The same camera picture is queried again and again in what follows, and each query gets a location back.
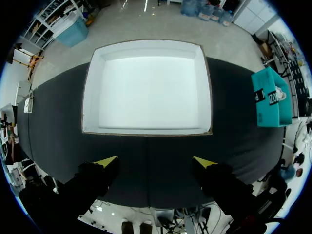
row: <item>white cabinet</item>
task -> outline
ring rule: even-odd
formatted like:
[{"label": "white cabinet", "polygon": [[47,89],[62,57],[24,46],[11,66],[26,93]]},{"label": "white cabinet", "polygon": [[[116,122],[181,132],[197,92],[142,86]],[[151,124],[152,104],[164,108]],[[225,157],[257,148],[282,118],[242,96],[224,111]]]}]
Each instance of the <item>white cabinet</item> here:
[{"label": "white cabinet", "polygon": [[255,14],[249,10],[248,8],[245,8],[241,14],[237,17],[237,19],[234,21],[236,25],[238,25],[241,28],[244,28],[255,18]]},{"label": "white cabinet", "polygon": [[256,33],[256,31],[259,30],[259,28],[261,28],[264,25],[264,22],[258,17],[256,16],[245,28],[245,30],[247,32],[249,32],[250,34],[254,34]]},{"label": "white cabinet", "polygon": [[262,19],[265,23],[268,22],[276,12],[271,6],[264,7],[261,12],[259,13],[258,17]]},{"label": "white cabinet", "polygon": [[234,20],[250,34],[256,33],[276,12],[264,0],[251,0]]},{"label": "white cabinet", "polygon": [[248,4],[247,7],[249,8],[249,10],[251,10],[252,12],[254,12],[256,15],[258,15],[260,13],[260,11],[266,7],[267,4],[265,3],[264,0],[251,0]]}]

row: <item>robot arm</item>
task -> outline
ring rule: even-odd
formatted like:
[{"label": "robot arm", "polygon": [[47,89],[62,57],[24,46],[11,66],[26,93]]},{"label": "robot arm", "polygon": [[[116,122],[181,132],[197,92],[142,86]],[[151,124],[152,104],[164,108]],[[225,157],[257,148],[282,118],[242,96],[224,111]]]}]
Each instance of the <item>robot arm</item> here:
[{"label": "robot arm", "polygon": [[195,158],[192,174],[205,196],[212,197],[233,223],[228,234],[262,234],[286,200],[284,192],[269,191],[259,196],[252,194],[252,185],[246,185],[232,173],[227,164],[213,164],[205,168]]}]

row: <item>storage bin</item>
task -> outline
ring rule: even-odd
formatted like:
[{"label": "storage bin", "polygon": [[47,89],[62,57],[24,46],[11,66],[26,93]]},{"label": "storage bin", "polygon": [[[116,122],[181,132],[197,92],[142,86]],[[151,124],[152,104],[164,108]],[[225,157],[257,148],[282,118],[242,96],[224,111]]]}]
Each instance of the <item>storage bin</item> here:
[{"label": "storage bin", "polygon": [[88,35],[88,28],[84,21],[75,13],[61,20],[60,23],[53,27],[53,37],[62,44],[73,47],[85,40]]},{"label": "storage bin", "polygon": [[[271,67],[252,75],[257,109],[257,124],[261,127],[283,127],[292,123],[292,103],[289,87]],[[286,98],[279,101],[275,86]]]}]

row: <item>metal shelf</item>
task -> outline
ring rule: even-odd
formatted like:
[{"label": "metal shelf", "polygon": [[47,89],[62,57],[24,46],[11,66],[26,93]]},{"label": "metal shelf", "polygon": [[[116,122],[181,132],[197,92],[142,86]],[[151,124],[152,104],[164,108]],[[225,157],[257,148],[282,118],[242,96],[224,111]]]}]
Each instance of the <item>metal shelf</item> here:
[{"label": "metal shelf", "polygon": [[[48,14],[46,17],[43,17],[43,13],[49,9],[49,7],[51,7],[51,5],[53,5],[54,3],[58,3],[59,5],[53,9],[51,11],[50,14]],[[57,19],[55,19],[52,23],[48,24],[48,20],[51,16],[53,16],[55,14],[55,12],[57,10],[59,10],[61,7],[63,7],[65,4],[67,3],[71,3],[73,5],[73,7],[71,7],[70,9],[67,9],[65,12],[68,13],[73,9],[76,9],[78,14],[80,14],[81,17],[83,17],[82,12],[80,11],[80,9],[78,8],[75,0],[64,0],[63,2],[60,2],[60,0],[54,0],[52,2],[50,2],[41,12],[39,12],[37,15],[34,16],[33,20],[30,22],[30,26],[27,28],[26,32],[24,33],[24,35],[20,36],[21,38],[23,38],[24,40],[27,40],[28,42],[30,42],[32,45],[40,48],[41,50],[43,50],[51,41],[53,41],[53,38],[48,37],[45,38],[44,35],[48,32],[48,31],[52,31],[52,25],[54,25],[54,23],[57,22],[57,20],[59,19],[59,17]],[[36,22],[40,22],[39,27],[36,29],[36,31],[31,32],[32,28],[34,27],[34,24]],[[42,32],[42,34],[38,33],[39,28],[41,28],[42,26],[44,26],[46,29]],[[34,36],[38,36],[39,38],[36,39],[36,41],[33,43],[31,40],[33,39]],[[43,40],[43,46],[38,46],[37,44]]]}]

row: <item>cardboard box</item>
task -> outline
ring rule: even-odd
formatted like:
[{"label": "cardboard box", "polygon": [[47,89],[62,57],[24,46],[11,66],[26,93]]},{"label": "cardboard box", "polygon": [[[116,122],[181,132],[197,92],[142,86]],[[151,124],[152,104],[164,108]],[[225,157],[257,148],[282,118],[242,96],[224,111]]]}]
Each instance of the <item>cardboard box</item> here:
[{"label": "cardboard box", "polygon": [[90,134],[212,134],[207,60],[199,45],[135,40],[94,51],[82,131]]},{"label": "cardboard box", "polygon": [[273,54],[272,54],[272,51],[271,51],[271,48],[270,46],[267,44],[267,43],[262,43],[260,46],[259,46],[262,54],[264,56],[267,56],[268,58],[270,58]]}]

